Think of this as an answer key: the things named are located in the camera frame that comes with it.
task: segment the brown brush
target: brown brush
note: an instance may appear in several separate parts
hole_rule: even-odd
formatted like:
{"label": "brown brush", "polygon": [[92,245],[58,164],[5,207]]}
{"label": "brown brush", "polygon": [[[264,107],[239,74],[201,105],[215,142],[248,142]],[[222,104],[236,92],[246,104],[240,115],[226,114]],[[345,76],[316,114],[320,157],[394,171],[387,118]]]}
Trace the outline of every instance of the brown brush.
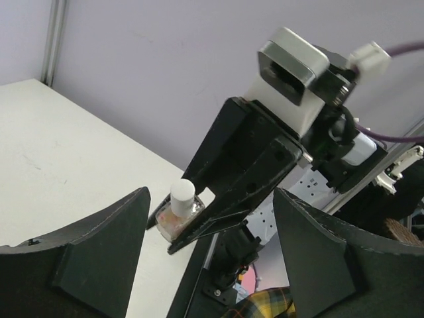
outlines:
{"label": "brown brush", "polygon": [[402,243],[407,243],[415,246],[424,247],[424,242],[421,242],[410,230],[404,227],[401,223],[393,219],[386,219],[385,222],[390,236]]}

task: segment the bottle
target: bottle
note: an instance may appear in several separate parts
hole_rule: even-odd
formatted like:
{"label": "bottle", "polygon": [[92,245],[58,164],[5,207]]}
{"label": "bottle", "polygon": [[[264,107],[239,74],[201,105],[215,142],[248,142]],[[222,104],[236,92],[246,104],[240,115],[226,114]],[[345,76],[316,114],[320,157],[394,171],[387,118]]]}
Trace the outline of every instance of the bottle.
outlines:
{"label": "bottle", "polygon": [[168,242],[172,242],[204,209],[193,183],[180,179],[171,186],[170,201],[156,214],[156,227]]}

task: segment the white bottle cap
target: white bottle cap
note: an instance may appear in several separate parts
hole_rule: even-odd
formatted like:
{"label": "white bottle cap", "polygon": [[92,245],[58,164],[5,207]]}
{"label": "white bottle cap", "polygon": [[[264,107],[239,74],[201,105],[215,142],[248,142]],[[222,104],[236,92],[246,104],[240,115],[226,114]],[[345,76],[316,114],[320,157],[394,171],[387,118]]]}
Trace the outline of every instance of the white bottle cap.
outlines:
{"label": "white bottle cap", "polygon": [[187,179],[180,179],[171,185],[171,210],[177,217],[188,217],[193,207],[195,195],[194,184]]}

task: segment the gray wall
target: gray wall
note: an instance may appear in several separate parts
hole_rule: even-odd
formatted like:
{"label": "gray wall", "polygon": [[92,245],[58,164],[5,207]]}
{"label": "gray wall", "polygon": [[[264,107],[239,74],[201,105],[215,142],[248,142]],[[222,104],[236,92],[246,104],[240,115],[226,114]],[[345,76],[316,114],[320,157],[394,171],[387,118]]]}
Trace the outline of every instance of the gray wall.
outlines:
{"label": "gray wall", "polygon": [[40,79],[51,0],[0,1],[0,85]]}
{"label": "gray wall", "polygon": [[[185,168],[276,28],[347,55],[423,38],[423,12],[423,0],[72,0],[54,89]],[[401,135],[423,117],[423,84],[423,55],[399,58],[347,106]]]}

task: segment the pink object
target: pink object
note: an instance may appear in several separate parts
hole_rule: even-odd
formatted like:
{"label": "pink object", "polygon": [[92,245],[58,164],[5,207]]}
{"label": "pink object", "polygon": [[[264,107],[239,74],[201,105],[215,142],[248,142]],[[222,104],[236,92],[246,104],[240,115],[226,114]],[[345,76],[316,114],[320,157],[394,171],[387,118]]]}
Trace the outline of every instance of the pink object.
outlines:
{"label": "pink object", "polygon": [[245,275],[243,275],[243,279],[241,281],[241,286],[248,292],[248,294],[252,294],[256,289],[256,274],[252,268],[249,266],[249,269]]}

